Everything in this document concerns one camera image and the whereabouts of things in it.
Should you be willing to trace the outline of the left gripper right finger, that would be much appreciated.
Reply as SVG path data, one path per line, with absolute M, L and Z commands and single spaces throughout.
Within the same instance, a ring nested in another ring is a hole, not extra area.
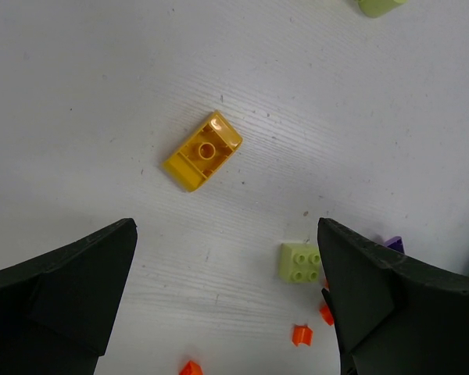
M 317 241 L 343 374 L 469 374 L 469 277 L 322 218 Z

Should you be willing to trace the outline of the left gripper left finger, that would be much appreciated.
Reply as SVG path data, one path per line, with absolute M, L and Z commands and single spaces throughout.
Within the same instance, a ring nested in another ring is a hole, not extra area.
M 0 374 L 93 374 L 136 245 L 125 218 L 0 270 Z

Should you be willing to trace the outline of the small orange lego plate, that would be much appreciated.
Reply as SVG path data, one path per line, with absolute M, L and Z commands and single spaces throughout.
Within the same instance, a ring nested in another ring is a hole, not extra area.
M 327 304 L 323 304 L 319 309 L 320 315 L 323 318 L 324 322 L 329 325 L 333 326 L 335 321 L 334 317 L 331 313 L 331 310 Z

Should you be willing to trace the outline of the small orange curved lego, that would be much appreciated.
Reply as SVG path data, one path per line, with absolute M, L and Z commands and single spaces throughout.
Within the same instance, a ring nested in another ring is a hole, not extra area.
M 313 343 L 313 330 L 307 325 L 295 325 L 292 332 L 292 343 L 295 347 L 300 345 L 311 346 Z

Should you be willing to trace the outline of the yellow curved lego brick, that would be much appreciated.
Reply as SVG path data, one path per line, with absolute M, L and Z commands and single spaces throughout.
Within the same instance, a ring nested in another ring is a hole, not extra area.
M 233 156 L 242 142 L 242 136 L 216 110 L 163 162 L 163 168 L 184 190 L 193 192 Z

